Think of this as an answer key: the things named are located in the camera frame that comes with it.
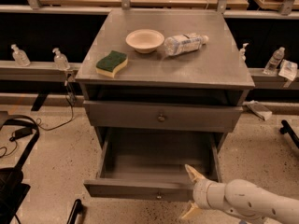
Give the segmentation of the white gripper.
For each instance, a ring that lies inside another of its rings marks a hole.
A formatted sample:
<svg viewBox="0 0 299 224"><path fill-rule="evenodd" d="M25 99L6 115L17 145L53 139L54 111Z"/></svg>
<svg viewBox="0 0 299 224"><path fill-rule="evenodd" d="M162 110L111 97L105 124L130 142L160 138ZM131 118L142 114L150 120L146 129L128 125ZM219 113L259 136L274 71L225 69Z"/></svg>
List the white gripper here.
<svg viewBox="0 0 299 224"><path fill-rule="evenodd" d="M195 168L185 165L190 180L195 183L192 196L195 203L187 203L186 209L179 216L182 220L197 217L201 209L223 210L225 203L224 190L226 185L205 179Z"/></svg>

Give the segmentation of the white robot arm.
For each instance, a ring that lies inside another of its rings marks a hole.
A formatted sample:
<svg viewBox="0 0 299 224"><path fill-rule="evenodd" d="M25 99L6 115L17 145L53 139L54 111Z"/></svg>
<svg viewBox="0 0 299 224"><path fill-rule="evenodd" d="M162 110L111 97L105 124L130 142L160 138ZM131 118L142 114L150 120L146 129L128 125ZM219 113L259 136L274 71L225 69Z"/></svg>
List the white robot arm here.
<svg viewBox="0 0 299 224"><path fill-rule="evenodd" d="M207 179L188 164L185 169L193 189L192 202L180 216L182 219L206 209L222 211L250 224L264 224L268 218L281 224L299 224L298 200L277 195L243 179L220 183Z"/></svg>

